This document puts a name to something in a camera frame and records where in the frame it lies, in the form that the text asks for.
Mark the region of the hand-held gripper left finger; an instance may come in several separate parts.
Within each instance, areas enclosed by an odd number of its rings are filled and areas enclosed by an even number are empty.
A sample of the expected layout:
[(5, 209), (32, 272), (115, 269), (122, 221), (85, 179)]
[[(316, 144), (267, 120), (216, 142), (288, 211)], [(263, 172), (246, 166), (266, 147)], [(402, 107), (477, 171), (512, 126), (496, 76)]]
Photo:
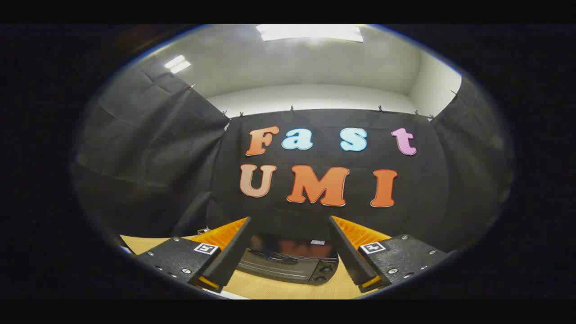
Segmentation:
[(193, 238), (172, 237), (135, 257), (150, 269), (182, 283), (220, 293), (251, 241), (250, 217)]

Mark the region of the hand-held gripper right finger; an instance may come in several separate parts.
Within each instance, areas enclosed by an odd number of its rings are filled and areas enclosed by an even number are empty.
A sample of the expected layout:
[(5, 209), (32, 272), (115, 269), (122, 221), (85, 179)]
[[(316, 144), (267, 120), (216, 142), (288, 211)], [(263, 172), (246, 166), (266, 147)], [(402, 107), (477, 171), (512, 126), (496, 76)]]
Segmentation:
[(412, 234), (390, 236), (337, 216), (328, 222), (338, 256), (361, 293), (399, 285), (456, 254)]

